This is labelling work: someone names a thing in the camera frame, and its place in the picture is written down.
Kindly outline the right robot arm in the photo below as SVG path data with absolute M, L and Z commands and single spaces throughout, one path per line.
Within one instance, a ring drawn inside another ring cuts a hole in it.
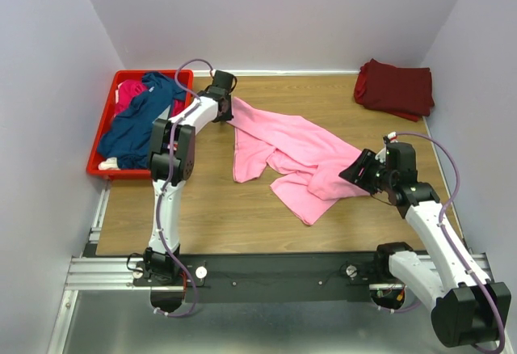
M 400 280 L 430 313 L 438 340 L 448 348 L 470 345 L 486 353 L 506 347 L 506 321 L 511 292 L 483 271 L 454 232 L 435 189 L 418 180 L 416 151 L 399 141 L 399 133 L 384 136 L 378 153 L 363 150 L 340 178 L 370 195 L 384 192 L 389 203 L 417 233 L 435 267 L 427 268 L 404 242 L 378 246 L 372 274 L 380 282 Z

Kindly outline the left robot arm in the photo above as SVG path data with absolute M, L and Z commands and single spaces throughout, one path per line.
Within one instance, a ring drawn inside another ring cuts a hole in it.
M 207 124 L 233 119 L 231 95 L 237 78 L 217 70 L 177 116 L 153 123 L 148 165 L 153 181 L 153 229 L 142 261 L 132 269 L 135 285 L 175 285 L 179 261 L 179 214 L 183 188 L 195 165 L 195 136 Z

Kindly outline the pink t-shirt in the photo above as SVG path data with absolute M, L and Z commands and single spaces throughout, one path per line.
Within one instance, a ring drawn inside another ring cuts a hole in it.
M 259 178 L 269 166 L 281 176 L 270 184 L 304 224 L 313 225 L 338 200 L 367 193 L 339 177 L 361 151 L 301 116 L 259 110 L 232 101 L 233 180 Z

